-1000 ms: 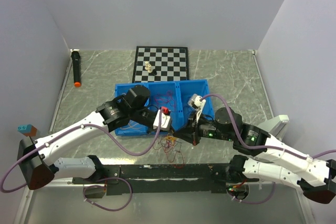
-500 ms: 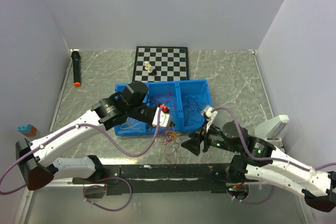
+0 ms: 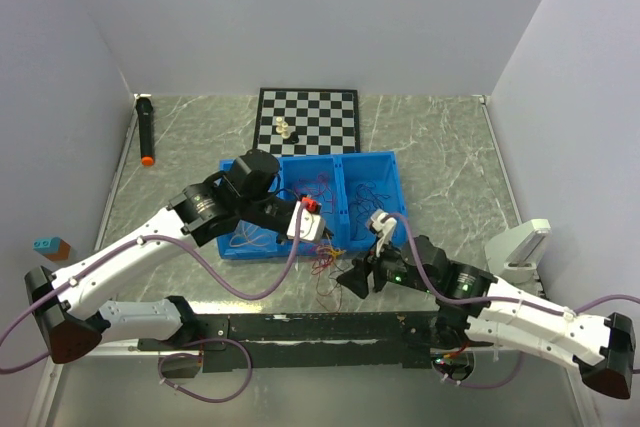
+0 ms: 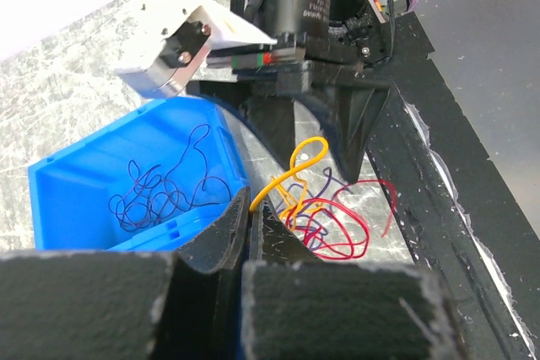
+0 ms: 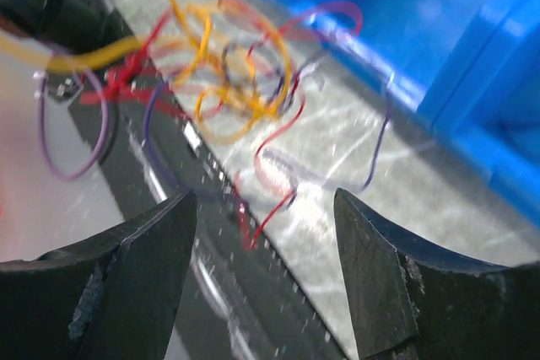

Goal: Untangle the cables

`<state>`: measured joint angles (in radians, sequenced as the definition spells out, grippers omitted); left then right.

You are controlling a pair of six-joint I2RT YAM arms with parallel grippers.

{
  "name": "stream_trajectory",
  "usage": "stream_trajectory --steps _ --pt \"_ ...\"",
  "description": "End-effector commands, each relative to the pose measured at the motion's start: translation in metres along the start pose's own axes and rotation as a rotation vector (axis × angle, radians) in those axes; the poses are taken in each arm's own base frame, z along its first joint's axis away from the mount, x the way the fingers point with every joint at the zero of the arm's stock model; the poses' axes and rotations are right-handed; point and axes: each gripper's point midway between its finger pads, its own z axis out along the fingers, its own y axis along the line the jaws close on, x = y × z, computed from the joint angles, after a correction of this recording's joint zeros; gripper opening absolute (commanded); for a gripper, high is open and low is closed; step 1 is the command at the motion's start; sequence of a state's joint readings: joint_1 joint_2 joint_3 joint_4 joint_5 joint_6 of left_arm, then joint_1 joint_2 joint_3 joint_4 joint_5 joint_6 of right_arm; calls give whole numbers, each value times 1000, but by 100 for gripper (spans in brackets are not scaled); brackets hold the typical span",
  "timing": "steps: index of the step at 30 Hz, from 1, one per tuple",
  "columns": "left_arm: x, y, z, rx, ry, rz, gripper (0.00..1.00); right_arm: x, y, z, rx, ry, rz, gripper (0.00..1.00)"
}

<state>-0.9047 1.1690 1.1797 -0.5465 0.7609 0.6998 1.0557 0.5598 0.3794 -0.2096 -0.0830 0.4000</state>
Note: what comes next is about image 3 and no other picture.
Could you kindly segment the blue three-compartment plastic bin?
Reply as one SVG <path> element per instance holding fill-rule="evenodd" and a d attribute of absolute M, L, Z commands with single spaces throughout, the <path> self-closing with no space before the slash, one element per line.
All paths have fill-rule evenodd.
<path fill-rule="evenodd" d="M 320 203 L 338 250 L 356 253 L 374 242 L 366 222 L 377 209 L 407 213 L 393 152 L 281 157 L 279 163 L 271 190 L 284 200 L 305 195 Z M 276 233 L 244 221 L 216 242 L 226 260 L 286 257 L 292 244 L 278 244 Z"/>

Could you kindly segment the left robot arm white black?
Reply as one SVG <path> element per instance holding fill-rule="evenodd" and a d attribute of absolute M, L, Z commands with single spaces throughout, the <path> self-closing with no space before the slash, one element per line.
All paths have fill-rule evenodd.
<path fill-rule="evenodd" d="M 302 223 L 313 210 L 307 197 L 284 200 L 273 184 L 280 177 L 276 157 L 249 150 L 228 170 L 187 186 L 139 228 L 71 266 L 38 267 L 25 276 L 29 314 L 56 364 L 73 362 L 102 343 L 150 337 L 176 349 L 193 344 L 197 322 L 188 302 L 170 296 L 155 303 L 120 306 L 112 302 L 137 276 L 182 254 L 195 259 L 227 292 L 261 300 L 282 283 L 277 278 L 259 293 L 233 287 L 198 253 L 198 248 L 232 233 L 241 222 L 299 243 Z"/>

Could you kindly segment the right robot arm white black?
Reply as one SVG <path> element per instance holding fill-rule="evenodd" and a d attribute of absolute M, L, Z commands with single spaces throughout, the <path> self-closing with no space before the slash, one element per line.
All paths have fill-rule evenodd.
<path fill-rule="evenodd" d="M 577 372 L 597 393 L 631 396 L 636 338 L 629 317 L 561 307 L 449 259 L 426 236 L 358 254 L 337 281 L 360 298 L 388 283 L 428 292 L 439 307 L 436 332 L 445 344 L 465 340 L 510 347 Z"/>

